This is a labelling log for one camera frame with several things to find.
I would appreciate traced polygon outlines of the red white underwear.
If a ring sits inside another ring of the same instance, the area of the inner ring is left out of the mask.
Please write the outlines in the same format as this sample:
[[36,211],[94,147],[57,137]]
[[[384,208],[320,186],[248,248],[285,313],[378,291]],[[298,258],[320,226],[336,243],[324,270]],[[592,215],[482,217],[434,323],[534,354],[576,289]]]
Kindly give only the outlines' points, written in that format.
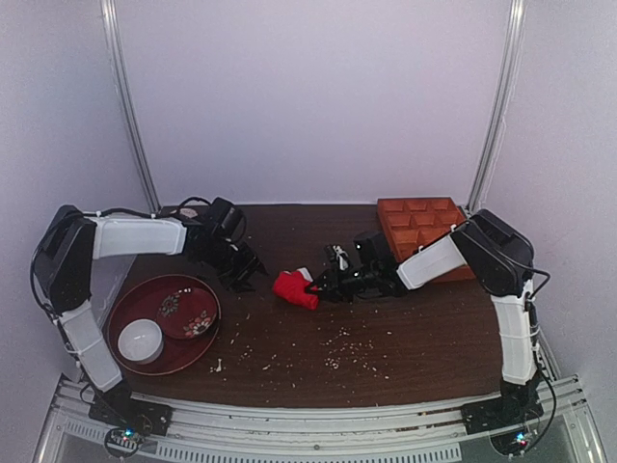
[[315,311],[318,307],[317,295],[307,292],[312,288],[313,278],[306,267],[293,271],[282,271],[273,284],[275,295],[286,302],[304,309]]

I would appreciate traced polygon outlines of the orange compartment tray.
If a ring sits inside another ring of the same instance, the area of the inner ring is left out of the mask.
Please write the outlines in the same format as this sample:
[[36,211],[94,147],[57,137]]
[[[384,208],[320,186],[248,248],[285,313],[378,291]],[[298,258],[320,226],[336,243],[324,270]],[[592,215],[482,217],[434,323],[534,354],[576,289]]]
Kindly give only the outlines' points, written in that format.
[[451,199],[380,199],[377,207],[384,235],[399,263],[397,274],[408,288],[475,278],[448,237],[466,220]]

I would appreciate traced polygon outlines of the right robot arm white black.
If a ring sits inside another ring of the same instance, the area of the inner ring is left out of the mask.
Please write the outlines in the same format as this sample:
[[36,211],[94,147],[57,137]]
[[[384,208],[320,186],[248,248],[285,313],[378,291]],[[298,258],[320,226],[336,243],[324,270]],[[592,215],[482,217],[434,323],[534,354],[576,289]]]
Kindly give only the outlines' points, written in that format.
[[502,379],[523,386],[537,367],[537,315],[530,241],[487,209],[481,209],[443,236],[396,261],[386,236],[363,232],[354,247],[360,266],[348,253],[328,245],[328,268],[304,288],[305,294],[332,302],[351,302],[367,293],[401,297],[466,266],[490,295],[502,349]]

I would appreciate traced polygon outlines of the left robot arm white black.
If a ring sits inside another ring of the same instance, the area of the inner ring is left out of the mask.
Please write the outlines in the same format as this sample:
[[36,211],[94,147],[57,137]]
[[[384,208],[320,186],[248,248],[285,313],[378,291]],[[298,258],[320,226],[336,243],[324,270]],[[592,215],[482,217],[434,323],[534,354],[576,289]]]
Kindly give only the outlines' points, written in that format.
[[123,375],[94,318],[94,261],[184,256],[212,267],[225,288],[246,291],[253,274],[266,269],[256,251],[234,235],[245,220],[241,209],[223,199],[194,217],[179,210],[155,214],[118,207],[83,212],[70,204],[58,209],[32,256],[31,291],[97,391],[114,390]]

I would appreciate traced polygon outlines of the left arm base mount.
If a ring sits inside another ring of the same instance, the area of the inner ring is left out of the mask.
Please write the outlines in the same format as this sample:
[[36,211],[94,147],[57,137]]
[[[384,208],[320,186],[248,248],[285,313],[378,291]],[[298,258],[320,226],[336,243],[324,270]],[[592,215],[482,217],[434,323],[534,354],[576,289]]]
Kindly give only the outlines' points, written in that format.
[[166,436],[173,409],[165,404],[135,399],[130,390],[115,388],[96,393],[89,417],[145,436]]

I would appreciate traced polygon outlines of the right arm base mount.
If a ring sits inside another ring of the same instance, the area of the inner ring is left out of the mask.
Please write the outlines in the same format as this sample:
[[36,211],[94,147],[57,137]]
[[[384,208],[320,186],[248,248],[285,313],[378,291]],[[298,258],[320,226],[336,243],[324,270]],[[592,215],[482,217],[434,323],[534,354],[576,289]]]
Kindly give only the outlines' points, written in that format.
[[542,418],[544,408],[536,393],[522,392],[464,404],[461,415],[466,432],[471,435]]

